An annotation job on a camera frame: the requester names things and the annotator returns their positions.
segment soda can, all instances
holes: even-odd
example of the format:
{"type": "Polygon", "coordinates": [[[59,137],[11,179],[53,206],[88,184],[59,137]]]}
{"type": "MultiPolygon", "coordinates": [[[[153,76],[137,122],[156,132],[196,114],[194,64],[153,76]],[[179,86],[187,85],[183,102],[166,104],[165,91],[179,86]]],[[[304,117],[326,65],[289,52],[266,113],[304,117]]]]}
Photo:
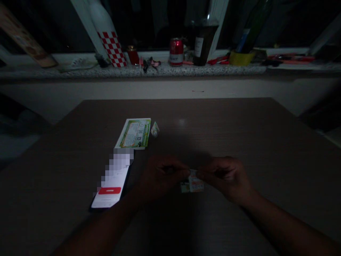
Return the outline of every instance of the soda can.
{"type": "Polygon", "coordinates": [[[169,62],[171,66],[182,66],[184,62],[184,44],[180,38],[170,40],[169,62]]]}

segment bottle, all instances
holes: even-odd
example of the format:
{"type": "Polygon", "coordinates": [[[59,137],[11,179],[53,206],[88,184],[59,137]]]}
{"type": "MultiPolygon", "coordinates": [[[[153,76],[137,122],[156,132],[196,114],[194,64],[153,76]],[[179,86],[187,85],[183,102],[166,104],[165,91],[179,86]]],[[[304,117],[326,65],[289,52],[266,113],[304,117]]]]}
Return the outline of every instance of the bottle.
{"type": "Polygon", "coordinates": [[[88,0],[91,20],[96,28],[108,57],[114,67],[127,66],[121,44],[110,15],[105,10],[100,0],[88,0]]]}
{"type": "Polygon", "coordinates": [[[216,34],[219,23],[210,19],[210,15],[203,19],[195,37],[193,63],[196,66],[205,66],[210,53],[211,44],[216,34]]]}
{"type": "Polygon", "coordinates": [[[260,31],[271,13],[272,2],[273,0],[259,0],[253,7],[236,48],[237,53],[249,53],[253,49],[260,31]]]}

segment dark wooden table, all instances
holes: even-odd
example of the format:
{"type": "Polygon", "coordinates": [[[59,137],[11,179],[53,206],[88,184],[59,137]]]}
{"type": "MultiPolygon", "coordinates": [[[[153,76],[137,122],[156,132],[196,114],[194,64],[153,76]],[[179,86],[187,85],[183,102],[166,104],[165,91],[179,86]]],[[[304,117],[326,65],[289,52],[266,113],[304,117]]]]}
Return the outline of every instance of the dark wooden table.
{"type": "MultiPolygon", "coordinates": [[[[125,119],[144,117],[161,132],[135,153],[128,189],[152,154],[178,155],[192,168],[209,156],[236,156],[263,195],[341,241],[341,150],[274,100],[94,100],[0,172],[0,254],[52,252],[90,215],[125,119]]],[[[118,255],[276,255],[214,188],[179,190],[136,215],[118,255]]]]}

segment white wall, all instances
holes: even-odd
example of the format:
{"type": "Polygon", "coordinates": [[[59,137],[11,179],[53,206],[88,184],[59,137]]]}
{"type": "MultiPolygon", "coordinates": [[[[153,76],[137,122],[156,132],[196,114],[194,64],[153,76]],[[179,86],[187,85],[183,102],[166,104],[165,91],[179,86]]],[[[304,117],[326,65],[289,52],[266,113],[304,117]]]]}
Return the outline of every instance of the white wall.
{"type": "Polygon", "coordinates": [[[84,81],[1,85],[0,92],[56,124],[86,99],[272,97],[300,115],[341,80],[183,78],[135,81],[84,81]]]}

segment person's right hand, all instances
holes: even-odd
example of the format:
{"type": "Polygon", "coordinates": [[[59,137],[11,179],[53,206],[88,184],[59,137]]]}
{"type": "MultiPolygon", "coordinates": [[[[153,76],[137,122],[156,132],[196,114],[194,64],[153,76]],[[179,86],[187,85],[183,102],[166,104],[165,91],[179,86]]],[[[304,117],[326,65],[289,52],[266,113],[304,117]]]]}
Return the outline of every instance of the person's right hand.
{"type": "Polygon", "coordinates": [[[172,187],[190,175],[189,167],[172,155],[154,155],[135,186],[139,202],[149,203],[164,196],[172,187]]]}
{"type": "Polygon", "coordinates": [[[241,206],[250,202],[255,193],[241,161],[230,156],[213,158],[209,165],[199,168],[197,177],[218,189],[229,201],[241,206]]]}

